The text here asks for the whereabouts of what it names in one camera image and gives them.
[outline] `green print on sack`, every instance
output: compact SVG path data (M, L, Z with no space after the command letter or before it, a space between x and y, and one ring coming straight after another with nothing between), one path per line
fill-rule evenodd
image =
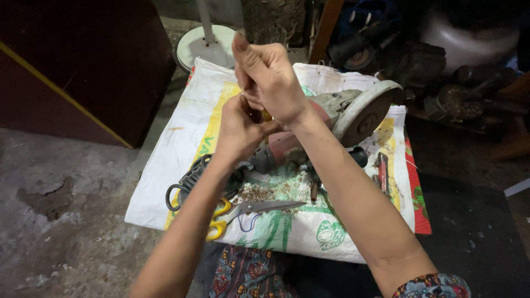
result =
M316 240L320 243L322 250L329 250L339 246L346 237L346 231L338 222L331 224L323 221L316 232Z

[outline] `dirty floor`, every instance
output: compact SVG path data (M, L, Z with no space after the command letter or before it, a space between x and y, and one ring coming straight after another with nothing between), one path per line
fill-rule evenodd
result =
M173 43L198 25L162 20ZM303 54L291 53L296 61ZM177 69L138 150L0 129L1 297L127 296L162 233L123 218L186 80ZM529 176L528 159L489 163L485 152L491 143L484 138L467 135L459 142L445 128L419 127L410 137L423 174L497 191ZM433 136L437 141L426 141ZM521 233L530 224L524 225L526 211L515 205L509 201ZM428 203L427 208L436 218L436 210Z

